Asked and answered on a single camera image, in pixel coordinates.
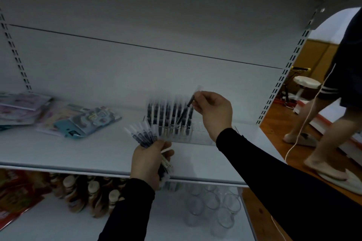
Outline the person's right hand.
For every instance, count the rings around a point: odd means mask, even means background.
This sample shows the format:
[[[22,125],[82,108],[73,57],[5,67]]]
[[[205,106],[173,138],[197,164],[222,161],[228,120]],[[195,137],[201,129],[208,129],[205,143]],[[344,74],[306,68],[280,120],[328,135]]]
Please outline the person's right hand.
[[[194,97],[197,100],[207,99],[210,102],[210,116],[202,116],[202,120],[210,138],[216,142],[223,130],[232,128],[232,105],[229,100],[215,92],[197,91]]]

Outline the person's left hand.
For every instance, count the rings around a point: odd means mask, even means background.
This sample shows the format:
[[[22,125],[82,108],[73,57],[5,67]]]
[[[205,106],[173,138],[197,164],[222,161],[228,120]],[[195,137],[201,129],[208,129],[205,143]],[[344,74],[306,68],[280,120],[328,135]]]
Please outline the person's left hand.
[[[132,156],[130,179],[142,180],[154,191],[158,190],[160,188],[158,170],[162,161],[161,152],[163,152],[163,155],[168,161],[170,161],[174,155],[174,150],[171,148],[158,151],[154,147],[154,143],[148,148],[138,146]]]

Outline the single black pen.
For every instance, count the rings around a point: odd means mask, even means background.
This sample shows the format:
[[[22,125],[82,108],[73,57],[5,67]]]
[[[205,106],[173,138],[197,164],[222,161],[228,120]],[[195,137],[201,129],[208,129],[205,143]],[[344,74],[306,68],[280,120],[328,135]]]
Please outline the single black pen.
[[[179,126],[182,123],[182,120],[186,117],[189,107],[191,106],[192,102],[194,101],[194,94],[197,91],[202,91],[203,87],[201,85],[197,86],[196,90],[194,91],[193,95],[191,96],[190,100],[183,106],[181,112],[178,112],[176,126]]]

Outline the bunch of pens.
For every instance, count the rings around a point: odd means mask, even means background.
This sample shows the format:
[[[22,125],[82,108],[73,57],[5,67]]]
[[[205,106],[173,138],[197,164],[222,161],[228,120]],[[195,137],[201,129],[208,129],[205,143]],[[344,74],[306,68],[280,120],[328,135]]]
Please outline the bunch of pens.
[[[124,130],[144,148],[150,147],[159,138],[157,126],[150,126],[147,121],[143,121],[138,124],[131,124],[124,127]],[[171,163],[163,155],[163,152],[161,152],[161,155],[162,161],[158,170],[158,175],[160,177],[160,189],[162,189],[166,182],[169,181],[170,173],[173,170]]]

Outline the person's left forearm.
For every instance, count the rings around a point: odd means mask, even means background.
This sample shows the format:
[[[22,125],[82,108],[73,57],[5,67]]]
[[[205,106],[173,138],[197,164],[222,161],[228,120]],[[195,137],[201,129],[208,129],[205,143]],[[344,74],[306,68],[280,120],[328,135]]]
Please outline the person's left forearm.
[[[131,178],[123,189],[98,241],[144,241],[155,191],[145,181]]]

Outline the person's right forearm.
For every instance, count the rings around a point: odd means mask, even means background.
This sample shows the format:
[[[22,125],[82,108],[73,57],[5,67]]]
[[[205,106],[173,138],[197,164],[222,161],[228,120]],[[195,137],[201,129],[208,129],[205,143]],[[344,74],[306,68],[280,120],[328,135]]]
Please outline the person's right forearm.
[[[293,241],[362,241],[362,206],[264,152],[234,129],[216,146]]]

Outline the blue sticker pack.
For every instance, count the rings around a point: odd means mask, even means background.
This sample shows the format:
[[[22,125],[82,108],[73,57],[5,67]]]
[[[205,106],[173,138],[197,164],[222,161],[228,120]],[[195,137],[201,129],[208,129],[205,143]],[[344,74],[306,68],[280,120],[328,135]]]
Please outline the blue sticker pack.
[[[70,118],[58,120],[53,126],[65,138],[82,139],[121,119],[122,116],[118,112],[107,106],[100,106]]]

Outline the group of clear glass cups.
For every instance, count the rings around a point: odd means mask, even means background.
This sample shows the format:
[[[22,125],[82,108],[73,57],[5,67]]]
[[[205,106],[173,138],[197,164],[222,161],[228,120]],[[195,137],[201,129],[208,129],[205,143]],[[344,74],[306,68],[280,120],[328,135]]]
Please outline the group of clear glass cups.
[[[189,227],[208,225],[211,235],[223,239],[235,225],[242,203],[237,187],[184,184],[183,221]]]

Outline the white metal shelving unit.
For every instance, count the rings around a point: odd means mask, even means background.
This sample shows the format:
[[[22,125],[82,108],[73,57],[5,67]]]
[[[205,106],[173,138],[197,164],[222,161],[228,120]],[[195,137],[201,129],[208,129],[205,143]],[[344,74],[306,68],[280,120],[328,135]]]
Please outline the white metal shelving unit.
[[[107,106],[121,120],[82,139],[0,132],[0,168],[127,177],[124,130],[147,102],[198,85],[233,107],[233,127],[273,157],[260,129],[311,30],[362,0],[0,0],[0,92]]]

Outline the group of brown bottles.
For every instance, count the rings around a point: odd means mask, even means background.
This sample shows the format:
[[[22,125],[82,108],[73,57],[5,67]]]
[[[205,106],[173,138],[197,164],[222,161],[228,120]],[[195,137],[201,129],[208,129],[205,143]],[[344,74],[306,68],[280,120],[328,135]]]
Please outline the group of brown bottles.
[[[118,202],[124,200],[128,178],[95,175],[49,173],[49,185],[58,199],[63,199],[70,212],[88,208],[91,217],[110,215]]]

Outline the white slipper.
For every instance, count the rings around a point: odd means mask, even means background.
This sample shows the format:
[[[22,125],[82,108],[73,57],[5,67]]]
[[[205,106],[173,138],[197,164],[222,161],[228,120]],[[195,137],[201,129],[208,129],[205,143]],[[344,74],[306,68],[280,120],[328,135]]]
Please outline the white slipper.
[[[349,192],[352,192],[354,194],[358,194],[362,196],[362,180],[360,180],[354,173],[352,173],[350,170],[346,169],[347,179],[346,180],[338,180],[334,179],[328,175],[325,175],[323,173],[317,172],[317,174],[323,178],[324,180],[343,188]]]
[[[313,148],[315,148],[319,142],[314,136],[308,133],[301,133],[298,137],[296,135],[286,134],[283,141],[289,144]]]

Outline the white stool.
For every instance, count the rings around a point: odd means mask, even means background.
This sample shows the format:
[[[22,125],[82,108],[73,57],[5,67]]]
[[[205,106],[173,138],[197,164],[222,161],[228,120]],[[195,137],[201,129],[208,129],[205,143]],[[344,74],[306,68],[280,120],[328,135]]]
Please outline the white stool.
[[[295,95],[286,93],[286,101],[288,102],[289,100],[301,100],[301,95],[305,89],[318,89],[321,86],[319,81],[305,76],[296,76],[293,81],[299,86],[299,90]]]

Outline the pale yellow sticker pack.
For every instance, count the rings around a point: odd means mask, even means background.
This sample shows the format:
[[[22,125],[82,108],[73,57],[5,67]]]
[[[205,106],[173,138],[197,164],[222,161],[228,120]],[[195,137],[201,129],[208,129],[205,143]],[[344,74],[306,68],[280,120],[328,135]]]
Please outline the pale yellow sticker pack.
[[[36,124],[35,131],[62,137],[59,129],[54,125],[55,122],[68,119],[74,115],[85,112],[84,106],[68,104],[52,104],[51,108],[46,111],[40,121]]]

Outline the pink sticker pack stack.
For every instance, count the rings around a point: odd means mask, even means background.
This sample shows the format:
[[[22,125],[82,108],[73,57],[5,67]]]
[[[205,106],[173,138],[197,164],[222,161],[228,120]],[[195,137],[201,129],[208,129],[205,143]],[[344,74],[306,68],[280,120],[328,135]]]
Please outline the pink sticker pack stack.
[[[52,100],[51,96],[36,93],[0,92],[0,132],[37,123],[48,111]]]

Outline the red snack packets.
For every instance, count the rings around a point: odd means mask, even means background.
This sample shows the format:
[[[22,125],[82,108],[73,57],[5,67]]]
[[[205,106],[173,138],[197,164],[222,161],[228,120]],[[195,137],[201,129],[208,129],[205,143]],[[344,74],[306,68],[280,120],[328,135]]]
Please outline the red snack packets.
[[[0,231],[50,192],[48,173],[0,169]]]

